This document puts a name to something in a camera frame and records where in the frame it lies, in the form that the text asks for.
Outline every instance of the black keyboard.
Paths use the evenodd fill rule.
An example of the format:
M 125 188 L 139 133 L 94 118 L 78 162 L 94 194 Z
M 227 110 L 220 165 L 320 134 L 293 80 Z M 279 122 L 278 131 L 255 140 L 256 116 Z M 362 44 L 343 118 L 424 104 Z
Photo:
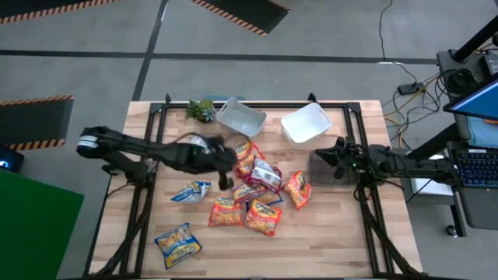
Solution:
M 457 157 L 463 187 L 498 188 L 498 150 L 458 150 Z

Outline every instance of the wooden tabletop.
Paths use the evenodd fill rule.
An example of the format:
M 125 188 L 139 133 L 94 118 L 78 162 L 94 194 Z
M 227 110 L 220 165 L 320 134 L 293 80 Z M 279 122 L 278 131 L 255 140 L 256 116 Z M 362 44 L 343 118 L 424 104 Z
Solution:
M 379 101 L 361 103 L 363 120 L 369 144 L 389 145 L 388 132 Z M 132 102 L 123 132 L 142 138 L 150 102 Z M 299 170 L 307 170 L 309 151 L 295 150 L 282 135 L 280 119 L 296 109 L 265 109 L 268 116 L 261 133 L 254 142 L 272 165 L 282 171 L 283 180 Z M 325 109 L 333 126 L 315 143 L 314 149 L 334 145 L 338 136 L 346 135 L 343 112 Z M 356 139 L 359 141 L 355 118 Z M 200 124 L 185 120 L 184 110 L 167 111 L 163 142 L 196 131 L 201 134 L 222 134 L 228 131 L 219 124 Z M 183 205 L 170 199 L 189 180 L 210 180 L 213 186 L 206 197 L 196 205 Z M 115 177 L 110 191 L 125 182 Z M 282 219 L 274 237 L 264 236 L 242 226 L 208 227 L 209 213 L 215 196 L 220 192 L 217 173 L 193 176 L 160 165 L 142 277 L 161 278 L 297 278 L 297 277 L 368 277 L 371 276 L 363 222 L 358 202 L 353 198 L 353 187 L 313 187 L 310 202 L 296 211 L 289 196 L 283 194 L 283 203 L 273 205 L 283 210 Z M 388 235 L 402 255 L 415 268 L 422 267 L 413 236 L 403 193 L 384 185 L 379 188 Z M 90 272 L 98 271 L 116 251 L 125 236 L 133 187 L 114 193 L 107 199 Z M 191 233 L 203 249 L 196 255 L 165 270 L 163 256 L 154 238 L 184 222 L 191 224 Z M 380 243 L 377 255 L 383 269 Z M 135 263 L 136 247 L 132 248 L 130 268 Z

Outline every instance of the black and orange hazard stripe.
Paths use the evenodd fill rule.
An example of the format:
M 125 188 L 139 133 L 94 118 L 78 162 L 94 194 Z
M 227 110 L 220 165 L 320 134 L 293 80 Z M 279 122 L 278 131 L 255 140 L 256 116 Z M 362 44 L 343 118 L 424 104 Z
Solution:
M 266 37 L 289 13 L 285 6 L 270 0 L 192 0 L 202 8 Z
M 65 144 L 73 95 L 0 101 L 0 145 L 15 151 Z
M 7 0 L 0 3 L 0 24 L 71 12 L 120 0 Z

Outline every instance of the small potted plant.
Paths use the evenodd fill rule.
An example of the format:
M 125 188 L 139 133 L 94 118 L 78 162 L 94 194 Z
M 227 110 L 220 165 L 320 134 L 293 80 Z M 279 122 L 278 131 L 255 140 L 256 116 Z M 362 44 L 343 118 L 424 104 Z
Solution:
M 194 118 L 205 124 L 215 120 L 216 110 L 212 104 L 212 100 L 202 100 L 199 102 L 189 100 L 186 110 L 186 118 Z

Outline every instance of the white container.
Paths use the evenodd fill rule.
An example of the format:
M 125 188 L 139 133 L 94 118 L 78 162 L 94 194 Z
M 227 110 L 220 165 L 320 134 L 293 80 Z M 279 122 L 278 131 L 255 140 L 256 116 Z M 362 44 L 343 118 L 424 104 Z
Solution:
M 216 120 L 248 137 L 254 137 L 263 128 L 266 113 L 258 112 L 230 97 L 216 114 Z
M 281 120 L 282 131 L 295 149 L 304 149 L 305 144 L 323 135 L 332 121 L 317 103 L 311 103 Z

